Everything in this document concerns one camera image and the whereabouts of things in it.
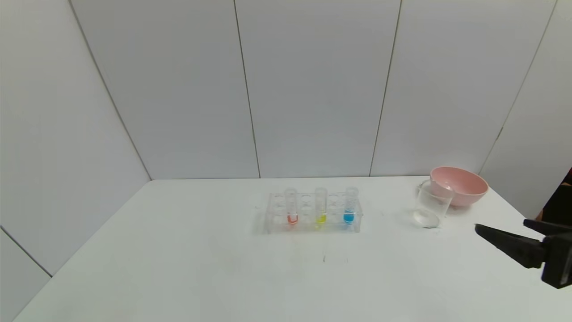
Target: yellow liquid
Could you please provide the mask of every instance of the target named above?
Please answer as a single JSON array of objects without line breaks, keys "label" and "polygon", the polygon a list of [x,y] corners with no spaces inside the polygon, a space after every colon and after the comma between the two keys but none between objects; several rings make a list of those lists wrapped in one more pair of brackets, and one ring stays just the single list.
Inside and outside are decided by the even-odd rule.
[{"label": "yellow liquid", "polygon": [[317,222],[317,223],[324,223],[324,222],[325,222],[325,211],[322,212],[322,214],[320,215],[320,217],[318,217],[318,218],[316,219],[316,222]]}]

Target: pink bowl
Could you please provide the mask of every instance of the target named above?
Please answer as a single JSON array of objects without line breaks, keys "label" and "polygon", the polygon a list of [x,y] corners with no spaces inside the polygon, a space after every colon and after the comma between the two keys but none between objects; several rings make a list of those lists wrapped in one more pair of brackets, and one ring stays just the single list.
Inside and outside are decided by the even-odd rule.
[{"label": "pink bowl", "polygon": [[451,187],[455,196],[451,206],[469,206],[481,199],[488,191],[488,183],[467,170],[455,167],[438,167],[431,170],[431,190],[439,195],[439,190]]}]

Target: panel seam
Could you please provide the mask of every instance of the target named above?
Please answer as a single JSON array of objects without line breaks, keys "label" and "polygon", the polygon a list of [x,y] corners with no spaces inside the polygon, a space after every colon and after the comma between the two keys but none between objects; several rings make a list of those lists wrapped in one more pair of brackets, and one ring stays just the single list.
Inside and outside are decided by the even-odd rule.
[{"label": "panel seam", "polygon": [[399,18],[401,17],[401,6],[403,4],[403,1],[400,0],[399,1],[399,10],[397,12],[397,21],[395,22],[395,33],[394,33],[394,41],[393,41],[393,45],[391,46],[391,56],[390,56],[390,63],[387,67],[387,78],[386,78],[386,86],[383,90],[383,100],[382,100],[382,108],[379,111],[379,122],[378,122],[378,131],[375,134],[375,141],[374,141],[374,152],[371,156],[371,164],[370,164],[370,174],[368,176],[371,176],[371,170],[374,167],[374,158],[375,158],[375,148],[377,147],[378,144],[378,137],[379,137],[379,129],[382,125],[382,114],[383,114],[383,106],[386,103],[386,97],[387,97],[387,84],[389,83],[390,80],[390,71],[391,71],[391,63],[393,61],[393,55],[394,55],[394,51],[395,51],[395,42],[397,40],[397,30],[399,28]]},{"label": "panel seam", "polygon": [[137,149],[137,147],[135,146],[135,142],[133,142],[133,138],[131,137],[131,134],[129,133],[129,131],[127,130],[127,127],[125,126],[125,122],[123,121],[123,118],[121,117],[121,114],[119,113],[119,110],[117,109],[117,105],[115,104],[115,100],[113,99],[113,96],[111,96],[111,91],[109,90],[109,87],[107,85],[107,83],[105,82],[105,79],[103,77],[103,74],[101,73],[101,69],[99,67],[99,65],[97,65],[97,61],[96,61],[96,57],[93,54],[92,48],[89,46],[89,42],[88,42],[88,38],[85,36],[85,32],[83,27],[81,26],[80,23],[80,19],[77,17],[77,13],[76,13],[76,9],[73,6],[72,0],[67,0],[67,2],[69,3],[70,7],[71,7],[71,12],[73,13],[74,17],[76,18],[76,23],[77,26],[80,29],[81,32],[81,36],[84,38],[84,43],[85,46],[88,48],[88,52],[89,52],[89,56],[92,58],[93,61],[93,65],[95,65],[97,73],[100,76],[101,82],[104,85],[105,91],[107,92],[109,99],[111,100],[111,104],[113,105],[113,108],[115,109],[115,113],[117,115],[117,118],[119,118],[119,121],[121,122],[121,125],[123,126],[123,129],[125,130],[125,133],[127,133],[127,137],[129,138],[129,141],[131,142],[131,145],[133,146],[133,148],[135,149],[135,153],[137,154],[137,156],[139,157],[139,161],[141,162],[141,165],[143,165],[143,169],[145,170],[145,172],[147,173],[147,177],[149,180],[152,180],[151,175],[149,173],[149,170],[147,170],[147,166],[145,165],[145,163],[143,162],[143,158],[141,157],[141,154],[139,153],[139,150]]},{"label": "panel seam", "polygon": [[240,37],[239,14],[238,14],[238,11],[236,10],[236,0],[233,0],[233,3],[235,5],[236,31],[239,35],[240,58],[243,61],[244,85],[245,85],[246,90],[247,90],[248,111],[250,112],[250,117],[251,117],[252,140],[254,141],[254,153],[255,153],[255,157],[256,157],[256,167],[258,168],[258,177],[262,178],[262,176],[260,175],[260,161],[258,160],[258,149],[256,147],[256,135],[254,132],[254,121],[252,119],[252,107],[251,107],[251,102],[250,102],[250,93],[248,92],[247,69],[246,69],[246,65],[244,64],[243,41]]},{"label": "panel seam", "polygon": [[30,257],[30,259],[36,265],[38,265],[38,267],[41,268],[44,273],[46,273],[50,278],[53,277],[53,275],[50,274],[50,272],[48,272],[47,269],[42,266],[42,264],[40,264],[37,260],[35,260],[35,258],[32,257],[32,255],[30,253],[28,253],[28,251],[24,247],[22,247],[22,245],[18,241],[16,241],[16,239],[14,239],[14,237],[12,237],[12,235],[10,235],[10,233],[8,233],[8,231],[4,228],[4,226],[0,225],[0,230],[2,230],[6,234],[6,236],[8,236],[8,238],[10,238],[14,242],[14,244],[16,244],[16,246],[18,246],[28,257]]},{"label": "panel seam", "polygon": [[554,1],[554,6],[552,7],[552,12],[550,13],[550,16],[548,17],[548,21],[546,22],[546,26],[544,27],[544,32],[542,33],[542,36],[540,37],[540,41],[538,42],[537,49],[534,52],[533,59],[530,61],[529,68],[526,71],[524,78],[522,79],[521,86],[518,88],[517,95],[514,97],[513,104],[510,106],[509,112],[506,115],[505,121],[503,122],[502,127],[500,128],[498,135],[496,136],[495,142],[492,144],[491,149],[488,151],[487,158],[484,159],[483,165],[480,167],[480,170],[478,172],[479,175],[483,171],[484,165],[487,164],[487,161],[492,154],[492,149],[494,149],[496,143],[498,142],[499,138],[501,137],[501,133],[506,126],[506,121],[509,119],[510,113],[513,111],[513,108],[514,108],[514,104],[517,102],[517,98],[521,94],[521,89],[525,84],[526,77],[528,77],[528,75],[529,75],[529,72],[533,66],[534,60],[536,59],[536,55],[538,54],[538,49],[540,48],[540,45],[542,44],[542,40],[544,39],[544,35],[546,34],[546,30],[548,29],[548,25],[550,24],[550,21],[552,20],[552,15],[554,14],[554,9],[556,9],[557,3],[558,3],[558,0]]}]

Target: glass beaker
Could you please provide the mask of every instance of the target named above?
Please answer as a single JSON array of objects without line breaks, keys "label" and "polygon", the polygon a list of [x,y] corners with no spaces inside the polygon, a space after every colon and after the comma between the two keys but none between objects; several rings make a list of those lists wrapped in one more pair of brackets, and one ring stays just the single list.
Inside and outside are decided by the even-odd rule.
[{"label": "glass beaker", "polygon": [[455,191],[433,180],[425,180],[418,186],[419,194],[413,210],[413,218],[425,228],[437,228],[445,216]]}]

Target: red liquid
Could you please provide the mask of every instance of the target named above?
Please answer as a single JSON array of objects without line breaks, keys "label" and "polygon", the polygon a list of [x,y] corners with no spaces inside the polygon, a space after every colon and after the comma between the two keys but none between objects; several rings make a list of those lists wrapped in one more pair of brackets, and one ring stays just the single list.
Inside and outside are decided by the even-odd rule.
[{"label": "red liquid", "polygon": [[298,222],[298,215],[288,215],[288,223],[290,225],[294,225],[295,223]]}]

